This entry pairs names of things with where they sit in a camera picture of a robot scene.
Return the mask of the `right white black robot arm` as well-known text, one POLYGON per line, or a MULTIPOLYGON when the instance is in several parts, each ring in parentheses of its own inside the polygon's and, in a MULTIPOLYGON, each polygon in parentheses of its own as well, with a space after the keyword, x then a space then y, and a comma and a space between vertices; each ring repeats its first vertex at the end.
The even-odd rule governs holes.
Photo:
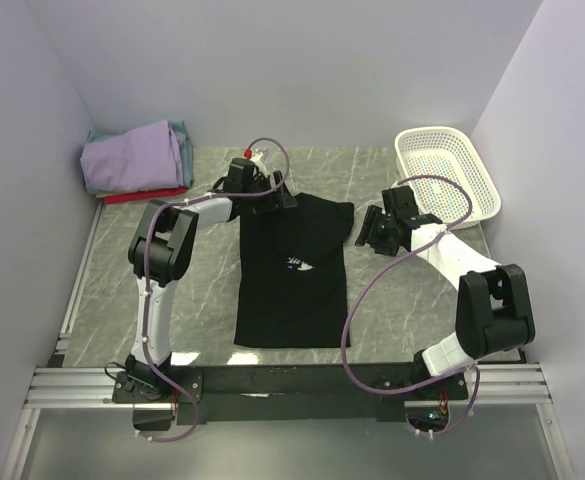
POLYGON ((536 335, 526 275, 516 264, 501 265, 478 253, 433 214, 418 211, 412 189, 382 192, 370 206, 357 246, 394 256, 401 248, 425 260, 456 290, 454 332, 414 355, 411 382, 441 377, 494 353, 518 349, 536 335))

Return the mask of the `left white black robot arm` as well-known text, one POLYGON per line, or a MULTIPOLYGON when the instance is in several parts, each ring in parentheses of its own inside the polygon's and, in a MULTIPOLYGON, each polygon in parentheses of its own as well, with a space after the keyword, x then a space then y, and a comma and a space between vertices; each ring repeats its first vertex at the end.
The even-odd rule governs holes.
POLYGON ((285 184, 290 166, 269 173, 261 156, 239 157, 200 197, 178 202, 152 200, 128 248, 138 288, 136 335, 125 361, 137 388, 164 394, 176 387, 169 378, 170 322, 177 283, 187 272, 199 231, 244 213, 269 214, 297 206, 285 184))

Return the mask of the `black floral print t shirt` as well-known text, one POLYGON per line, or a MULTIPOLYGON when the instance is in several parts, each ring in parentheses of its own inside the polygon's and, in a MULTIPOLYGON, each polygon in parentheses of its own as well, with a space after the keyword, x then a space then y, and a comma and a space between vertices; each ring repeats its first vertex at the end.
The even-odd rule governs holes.
POLYGON ((340 346, 348 316, 344 243, 355 207, 307 193, 295 200, 289 210, 240 217, 238 346, 340 346))

